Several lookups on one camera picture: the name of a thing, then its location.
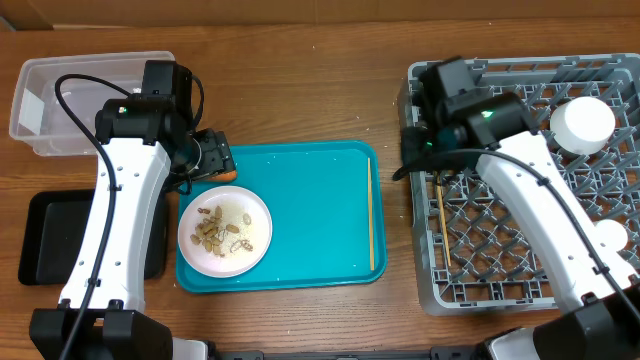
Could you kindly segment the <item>orange carrot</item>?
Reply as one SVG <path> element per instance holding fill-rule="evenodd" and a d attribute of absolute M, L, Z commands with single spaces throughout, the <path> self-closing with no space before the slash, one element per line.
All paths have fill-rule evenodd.
<path fill-rule="evenodd" d="M 229 183 L 234 181 L 237 178 L 237 171 L 230 171 L 230 172 L 226 172 L 226 173 L 221 173 L 215 176 L 212 176 L 210 178 L 211 182 L 218 182 L 218 183 Z"/>

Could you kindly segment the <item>wooden chopstick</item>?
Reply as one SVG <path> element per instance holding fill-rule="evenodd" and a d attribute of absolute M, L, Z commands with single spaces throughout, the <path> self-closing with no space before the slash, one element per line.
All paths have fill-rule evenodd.
<path fill-rule="evenodd" d="M 371 158 L 367 159 L 367 185 L 368 185 L 368 230 L 369 230 L 369 263 L 370 270 L 375 270 L 375 238 L 373 219 L 373 184 Z"/>
<path fill-rule="evenodd" d="M 446 216 L 445 216 L 445 206 L 444 206 L 444 199 L 443 199 L 443 191 L 442 191 L 442 184 L 441 184 L 440 173 L 439 172 L 434 172 L 434 180 L 435 180 L 435 194 L 436 194 L 436 199 L 437 199 L 437 202 L 438 202 L 438 209 L 439 209 L 438 212 L 439 212 L 439 220 L 440 220 L 440 225 L 441 225 L 441 233 L 442 233 L 442 239 L 443 239 L 444 254 L 446 256 L 447 267 L 450 267 L 451 266 L 451 256 L 450 256 L 449 239 L 448 239 Z"/>

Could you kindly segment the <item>peanut shells and rice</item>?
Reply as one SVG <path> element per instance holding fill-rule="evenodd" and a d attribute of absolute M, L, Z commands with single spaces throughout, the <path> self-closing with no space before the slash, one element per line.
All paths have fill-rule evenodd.
<path fill-rule="evenodd" d="M 189 239 L 210 255 L 227 258 L 236 253 L 253 252 L 250 240 L 252 217 L 248 213 L 226 218 L 221 206 L 214 208 L 199 207 L 200 218 L 193 227 Z"/>

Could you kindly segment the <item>white plate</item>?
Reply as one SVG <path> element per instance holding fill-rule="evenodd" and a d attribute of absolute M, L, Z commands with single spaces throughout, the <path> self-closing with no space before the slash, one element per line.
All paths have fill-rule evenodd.
<path fill-rule="evenodd" d="M 272 235 L 271 214 L 259 196 L 242 187 L 219 186 L 186 206 L 180 216 L 178 246 L 198 273 L 231 278 L 264 258 Z"/>

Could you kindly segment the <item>small white cup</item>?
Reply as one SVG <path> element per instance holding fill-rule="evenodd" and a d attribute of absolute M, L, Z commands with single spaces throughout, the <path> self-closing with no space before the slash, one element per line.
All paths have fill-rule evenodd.
<path fill-rule="evenodd" d="M 628 242 L 625 227 L 617 221 L 604 219 L 594 223 L 598 233 L 598 241 L 602 247 L 609 247 L 614 251 L 623 250 Z"/>

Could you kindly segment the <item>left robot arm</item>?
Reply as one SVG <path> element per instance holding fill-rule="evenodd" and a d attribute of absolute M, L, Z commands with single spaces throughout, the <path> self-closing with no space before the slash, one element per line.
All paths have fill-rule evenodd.
<path fill-rule="evenodd" d="M 109 99 L 89 130 L 61 108 L 95 147 L 98 173 L 82 245 L 56 307 L 34 310 L 31 341 L 45 359 L 213 359 L 211 341 L 176 338 L 145 315 L 144 268 L 157 203 L 165 192 L 236 178 L 223 132 L 201 130 L 202 86 L 175 61 L 149 60 L 141 90 Z"/>

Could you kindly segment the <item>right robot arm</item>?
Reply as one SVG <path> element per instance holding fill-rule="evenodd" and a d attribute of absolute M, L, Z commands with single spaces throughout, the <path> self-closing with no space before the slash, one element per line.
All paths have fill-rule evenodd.
<path fill-rule="evenodd" d="M 561 317 L 467 347 L 466 359 L 636 359 L 639 276 L 619 238 L 592 222 L 553 163 L 547 141 L 513 92 L 491 96 L 460 57 L 418 76 L 422 118 L 402 132 L 393 177 L 471 169 L 515 218 L 550 281 Z"/>

